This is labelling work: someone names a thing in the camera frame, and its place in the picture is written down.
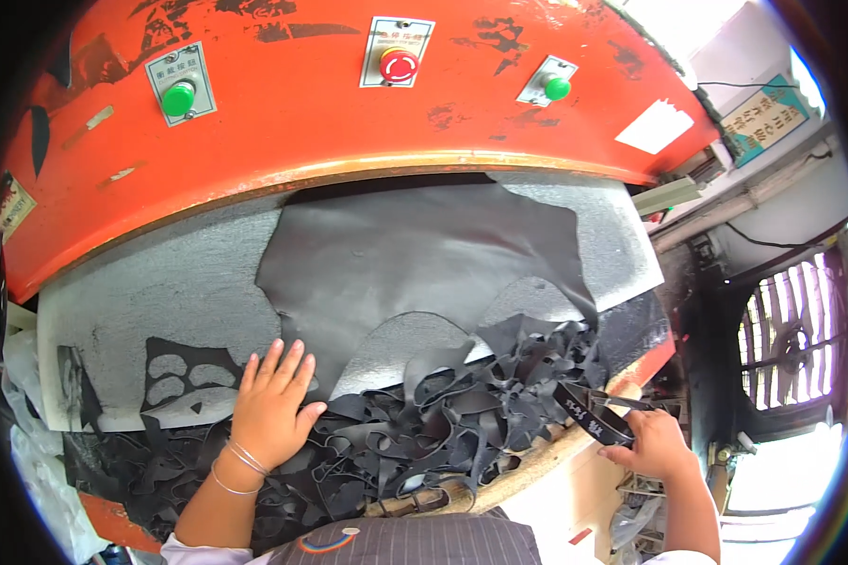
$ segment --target bracelet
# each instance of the bracelet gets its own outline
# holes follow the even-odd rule
[[[267,475],[269,475],[269,473],[267,472],[267,470],[266,470],[266,469],[258,468],[258,467],[257,467],[254,463],[252,463],[251,461],[249,461],[249,460],[248,460],[248,459],[246,459],[246,458],[243,458],[243,457],[242,457],[242,454],[238,453],[238,452],[237,452],[237,451],[236,451],[236,450],[235,450],[232,446],[230,446],[229,444],[226,444],[226,447],[228,447],[228,448],[229,448],[229,451],[231,451],[232,453],[234,453],[234,454],[235,454],[235,456],[236,456],[237,458],[241,459],[241,460],[242,460],[242,463],[244,463],[245,465],[249,466],[249,467],[251,468],[251,470],[252,470],[252,471],[254,471],[254,472],[258,473],[258,474],[259,474],[259,475],[261,475],[261,476],[267,476]]]
[[[233,494],[257,494],[258,492],[260,492],[260,487],[258,487],[258,490],[247,491],[247,492],[232,490],[231,488],[226,486],[226,484],[223,484],[222,482],[220,482],[220,478],[217,476],[217,471],[216,471],[216,469],[214,469],[214,466],[216,466],[216,465],[217,465],[217,460],[214,459],[213,463],[211,463],[211,476],[213,476],[213,480],[217,481],[217,484],[219,484],[220,487],[223,488],[223,490],[226,490],[228,492],[232,492]]]
[[[269,474],[270,474],[270,471],[269,471],[267,468],[265,468],[263,465],[261,465],[261,464],[260,464],[260,461],[258,461],[258,459],[255,459],[255,458],[251,457],[251,454],[249,453],[249,450],[248,450],[248,449],[246,449],[246,448],[245,448],[245,447],[243,447],[243,446],[240,446],[240,445],[238,444],[238,442],[237,442],[235,439],[231,438],[231,437],[229,438],[229,442],[227,442],[227,444],[226,444],[226,445],[229,447],[229,449],[232,449],[232,451],[235,453],[235,451],[236,451],[236,450],[235,450],[235,449],[232,447],[232,445],[230,445],[230,444],[235,445],[236,447],[238,447],[238,449],[239,449],[242,453],[244,453],[244,454],[245,454],[245,457],[247,457],[247,458],[251,459],[251,462],[252,462],[252,463],[254,463],[254,465],[251,465],[250,463],[248,463],[248,462],[246,461],[246,463],[248,463],[248,465],[249,465],[250,467],[252,467],[254,470],[258,471],[259,473],[262,473],[264,476],[267,476],[267,475],[269,475]]]

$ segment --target plastic bag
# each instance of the plastic bag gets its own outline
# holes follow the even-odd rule
[[[63,464],[42,451],[19,426],[10,429],[10,443],[12,458],[23,478],[29,498],[57,545],[73,563],[88,562],[110,542],[94,531],[79,500],[79,493],[66,484]]]
[[[25,390],[38,416],[44,418],[41,374],[38,371],[38,332],[13,333],[3,342],[3,363],[16,387]]]
[[[635,548],[635,543],[629,541],[621,548],[616,549],[616,554],[612,556],[610,565],[641,565],[644,558],[641,557],[641,552]]]
[[[16,333],[6,338],[3,345],[3,372],[0,388],[16,417],[16,424],[41,447],[47,455],[63,453],[63,435],[50,431],[43,420],[34,418],[25,403],[25,397],[43,414],[41,398],[41,376],[38,374],[38,335],[34,330]]]
[[[0,381],[16,425],[10,429],[12,459],[25,489],[57,544],[73,563],[85,563],[109,545],[91,526],[79,493],[66,483],[66,469],[56,456],[63,453],[63,436],[50,431],[29,412],[25,397],[43,414],[41,377],[38,373],[38,335],[33,331],[6,338]]]
[[[650,522],[662,503],[662,496],[650,496],[639,508],[622,504],[616,514],[613,514],[610,523],[612,549],[619,549],[632,541],[637,533]]]

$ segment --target warning label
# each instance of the warning label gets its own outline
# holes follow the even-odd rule
[[[10,239],[12,232],[16,231],[16,228],[37,205],[38,203],[25,192],[23,186],[16,179],[12,179],[0,209],[0,231],[3,233],[3,243]]]

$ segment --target right hand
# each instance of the right hand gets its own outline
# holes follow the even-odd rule
[[[232,413],[233,441],[266,469],[294,456],[305,445],[317,417],[326,410],[324,402],[298,409],[316,367],[313,355],[302,361],[305,344],[295,340],[281,362],[282,354],[283,340],[277,339],[260,369],[258,356],[251,355]]]
[[[684,473],[700,474],[700,462],[685,445],[678,420],[666,411],[631,411],[625,421],[635,434],[631,448],[604,446],[598,454],[635,473],[663,482]]]

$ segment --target cutting pad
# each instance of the cutting pad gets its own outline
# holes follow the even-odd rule
[[[572,175],[491,174],[510,192],[570,208],[578,215],[584,282],[606,310],[663,281],[656,256],[622,183]],[[48,425],[77,430],[66,416],[57,346],[78,348],[103,414],[104,431],[144,427],[146,341],[159,337],[192,347],[227,348],[238,365],[279,336],[279,318],[254,284],[261,254],[288,194],[212,210],[108,250],[41,290],[38,332]],[[582,316],[558,288],[538,277],[507,287],[482,324],[516,313],[554,321]],[[469,336],[424,313],[396,317],[371,333],[342,373],[332,397],[401,382],[406,363],[425,349],[453,348]],[[468,360],[490,355],[477,341]],[[231,395],[207,390],[177,402],[165,427],[211,423],[231,410]]]

